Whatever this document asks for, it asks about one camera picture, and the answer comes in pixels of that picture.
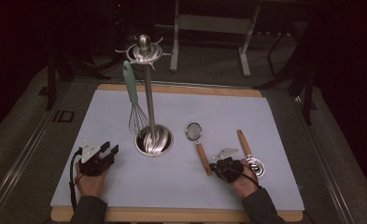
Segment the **green whisk handle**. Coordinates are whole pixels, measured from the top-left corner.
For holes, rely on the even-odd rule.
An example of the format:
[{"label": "green whisk handle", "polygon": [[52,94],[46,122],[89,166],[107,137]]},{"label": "green whisk handle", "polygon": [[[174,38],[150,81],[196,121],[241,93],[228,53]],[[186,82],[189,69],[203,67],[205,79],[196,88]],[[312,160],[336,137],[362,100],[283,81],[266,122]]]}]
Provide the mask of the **green whisk handle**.
[{"label": "green whisk handle", "polygon": [[134,82],[134,71],[128,61],[125,61],[123,64],[122,73],[124,74],[124,81],[125,85],[127,86],[128,95],[130,96],[130,101],[133,104],[137,104],[137,91],[136,84]]}]

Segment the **person's left hand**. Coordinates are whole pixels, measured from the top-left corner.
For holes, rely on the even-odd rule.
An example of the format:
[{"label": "person's left hand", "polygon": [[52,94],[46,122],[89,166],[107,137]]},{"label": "person's left hand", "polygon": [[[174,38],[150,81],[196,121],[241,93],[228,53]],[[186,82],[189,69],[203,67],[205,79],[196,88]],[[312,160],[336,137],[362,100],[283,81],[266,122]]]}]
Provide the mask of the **person's left hand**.
[{"label": "person's left hand", "polygon": [[105,179],[109,168],[107,168],[101,175],[87,176],[80,172],[78,162],[76,162],[77,175],[75,183],[78,185],[78,191],[81,196],[100,197],[104,191]]}]

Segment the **metal utensil stand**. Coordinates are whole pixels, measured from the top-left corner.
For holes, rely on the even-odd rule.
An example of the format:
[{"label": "metal utensil stand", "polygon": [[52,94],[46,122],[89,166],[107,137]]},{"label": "metal utensil stand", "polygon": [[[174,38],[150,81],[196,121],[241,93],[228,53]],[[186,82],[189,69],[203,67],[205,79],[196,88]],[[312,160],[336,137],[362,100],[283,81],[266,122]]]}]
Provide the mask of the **metal utensil stand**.
[{"label": "metal utensil stand", "polygon": [[158,42],[151,43],[148,35],[141,35],[137,38],[137,44],[131,45],[127,50],[116,50],[117,53],[125,53],[130,63],[138,63],[143,66],[149,128],[146,129],[145,134],[136,135],[135,146],[141,154],[148,157],[165,154],[173,144],[172,132],[165,126],[156,125],[154,119],[150,67],[155,70],[153,65],[155,62],[163,55],[171,55],[162,51],[159,46],[161,41],[162,38]]}]

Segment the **black sleeve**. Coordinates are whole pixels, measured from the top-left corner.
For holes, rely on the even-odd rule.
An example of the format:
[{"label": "black sleeve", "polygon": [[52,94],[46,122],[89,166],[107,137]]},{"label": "black sleeve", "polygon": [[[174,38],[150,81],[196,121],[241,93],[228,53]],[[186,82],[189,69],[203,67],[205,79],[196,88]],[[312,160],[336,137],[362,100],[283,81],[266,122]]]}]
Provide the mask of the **black sleeve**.
[{"label": "black sleeve", "polygon": [[282,217],[279,217],[266,189],[259,189],[242,200],[250,223],[253,224],[279,224],[285,223]]},{"label": "black sleeve", "polygon": [[83,196],[70,223],[95,224],[105,223],[107,203],[93,196]]}]

